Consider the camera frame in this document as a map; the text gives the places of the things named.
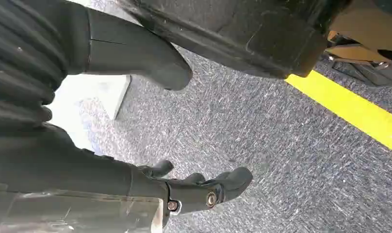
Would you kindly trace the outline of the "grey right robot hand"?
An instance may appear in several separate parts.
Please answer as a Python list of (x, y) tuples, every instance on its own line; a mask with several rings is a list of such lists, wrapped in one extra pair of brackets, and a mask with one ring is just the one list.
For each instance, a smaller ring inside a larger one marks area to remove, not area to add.
[(245, 167), (166, 179), (75, 146), (48, 108), (68, 75), (142, 75), (181, 90), (192, 70), (167, 41), (67, 0), (0, 0), (0, 233), (153, 233), (171, 215), (239, 197)]

